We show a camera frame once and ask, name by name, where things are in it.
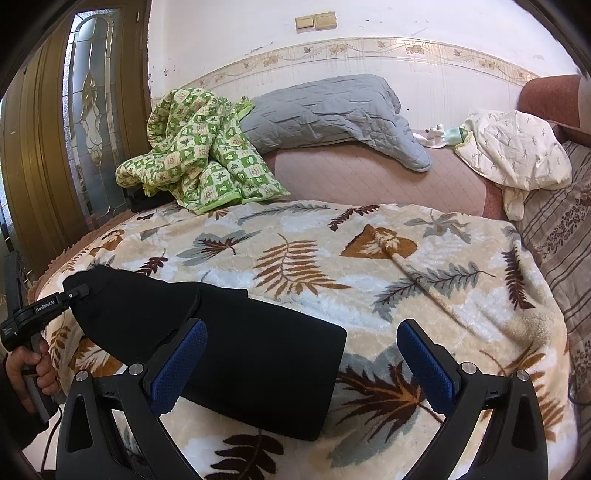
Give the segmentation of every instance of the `green checkered quilt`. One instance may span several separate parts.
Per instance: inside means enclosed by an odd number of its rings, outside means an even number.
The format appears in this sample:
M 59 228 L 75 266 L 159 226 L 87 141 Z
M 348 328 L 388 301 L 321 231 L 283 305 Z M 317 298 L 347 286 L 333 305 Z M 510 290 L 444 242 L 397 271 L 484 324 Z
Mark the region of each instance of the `green checkered quilt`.
M 289 195 L 240 130 L 239 112 L 249 105 L 201 88 L 171 90 L 148 120 L 152 151 L 122 163 L 117 183 L 142 184 L 147 196 L 168 190 L 198 214 Z

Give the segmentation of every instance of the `black sleeve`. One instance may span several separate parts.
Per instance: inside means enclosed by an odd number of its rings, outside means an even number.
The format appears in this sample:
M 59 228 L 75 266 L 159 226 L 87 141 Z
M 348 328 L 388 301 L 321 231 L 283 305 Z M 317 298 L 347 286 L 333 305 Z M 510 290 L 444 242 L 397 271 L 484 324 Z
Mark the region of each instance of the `black sleeve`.
M 5 362 L 0 365 L 0 416 L 21 449 L 49 426 L 48 423 L 42 424 L 37 416 L 31 415 L 22 406 L 6 375 Z

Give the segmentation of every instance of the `fleece blanket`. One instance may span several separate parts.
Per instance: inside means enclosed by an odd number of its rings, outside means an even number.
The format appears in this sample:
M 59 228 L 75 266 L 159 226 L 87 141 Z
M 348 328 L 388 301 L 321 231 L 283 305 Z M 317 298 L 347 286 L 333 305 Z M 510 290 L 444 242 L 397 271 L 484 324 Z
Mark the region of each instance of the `fleece blanket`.
M 495 375 L 526 369 L 544 419 L 550 478 L 561 478 L 574 459 L 564 318 L 508 222 L 414 205 L 250 203 L 202 216 L 168 205 L 95 240 L 40 296 L 96 264 L 246 288 L 253 298 L 348 331 L 316 442 L 262 432 L 182 398 L 162 416 L 207 480 L 401 479 L 443 421 L 396 346 L 396 328 L 409 317 L 458 362 Z M 49 325 L 47 337 L 66 391 L 80 369 L 109 375 L 122 368 L 84 336 L 70 312 Z M 453 478 L 467 471 L 489 413 L 482 413 Z

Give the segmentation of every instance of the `wall switch panel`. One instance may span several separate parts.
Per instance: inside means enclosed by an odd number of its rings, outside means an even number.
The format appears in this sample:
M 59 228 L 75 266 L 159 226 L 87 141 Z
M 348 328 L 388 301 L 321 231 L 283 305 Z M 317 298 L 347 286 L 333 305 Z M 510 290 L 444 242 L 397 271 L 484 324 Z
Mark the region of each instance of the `wall switch panel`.
M 336 15 L 334 12 L 325 12 L 314 15 L 314 26 L 316 30 L 329 30 L 336 28 Z
M 299 32 L 314 28 L 314 15 L 306 15 L 295 19 L 295 29 Z

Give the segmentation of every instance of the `decorative wall border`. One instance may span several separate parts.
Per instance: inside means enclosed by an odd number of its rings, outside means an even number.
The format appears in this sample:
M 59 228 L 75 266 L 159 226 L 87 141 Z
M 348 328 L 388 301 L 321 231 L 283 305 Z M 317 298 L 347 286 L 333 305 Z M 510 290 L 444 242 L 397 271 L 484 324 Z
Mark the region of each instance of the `decorative wall border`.
M 258 73 L 305 63 L 371 58 L 461 67 L 517 86 L 524 86 L 538 77 L 508 61 L 457 45 L 415 38 L 353 37 L 321 40 L 260 53 L 210 72 L 184 87 L 211 89 Z

